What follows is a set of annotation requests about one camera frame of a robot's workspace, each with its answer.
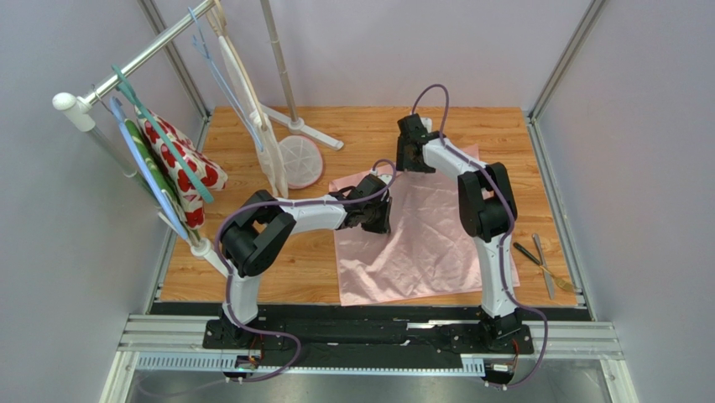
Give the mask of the pink cloth napkin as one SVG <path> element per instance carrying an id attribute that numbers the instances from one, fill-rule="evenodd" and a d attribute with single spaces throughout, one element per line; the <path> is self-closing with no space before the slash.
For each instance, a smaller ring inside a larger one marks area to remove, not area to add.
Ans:
<path id="1" fill-rule="evenodd" d="M 390 187 L 390 232 L 334 233 L 340 302 L 361 306 L 480 291 L 478 252 L 459 221 L 457 184 L 400 172 Z"/>

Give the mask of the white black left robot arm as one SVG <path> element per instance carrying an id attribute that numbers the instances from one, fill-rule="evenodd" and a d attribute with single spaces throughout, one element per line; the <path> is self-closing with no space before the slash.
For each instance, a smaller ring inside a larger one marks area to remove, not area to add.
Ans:
<path id="1" fill-rule="evenodd" d="M 227 270 L 224 317 L 243 331 L 255 330 L 249 323 L 258 317 L 262 275 L 274 264 L 290 236 L 355 227 L 389 233 L 392 182 L 370 173 L 355 186 L 301 200 L 255 192 L 222 223 L 215 240 L 219 259 Z"/>

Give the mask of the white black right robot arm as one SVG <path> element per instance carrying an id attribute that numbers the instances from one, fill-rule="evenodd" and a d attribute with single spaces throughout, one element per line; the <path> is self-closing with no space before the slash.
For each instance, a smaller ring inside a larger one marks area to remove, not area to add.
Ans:
<path id="1" fill-rule="evenodd" d="M 517 209 L 506 167 L 474 159 L 440 132 L 430 132 L 416 113 L 401 118 L 398 127 L 398 170 L 439 172 L 457 184 L 460 223 L 474 242 L 482 278 L 478 341 L 494 352 L 511 346 L 521 321 L 510 252 Z"/>

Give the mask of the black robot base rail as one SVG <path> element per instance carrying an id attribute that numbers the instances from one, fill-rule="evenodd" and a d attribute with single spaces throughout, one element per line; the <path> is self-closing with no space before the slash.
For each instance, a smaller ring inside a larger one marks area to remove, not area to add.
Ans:
<path id="1" fill-rule="evenodd" d="M 535 352 L 540 317 L 492 320 L 478 306 L 266 305 L 246 329 L 226 313 L 207 322 L 203 348 L 243 350 L 267 368 L 456 369 L 467 353 Z"/>

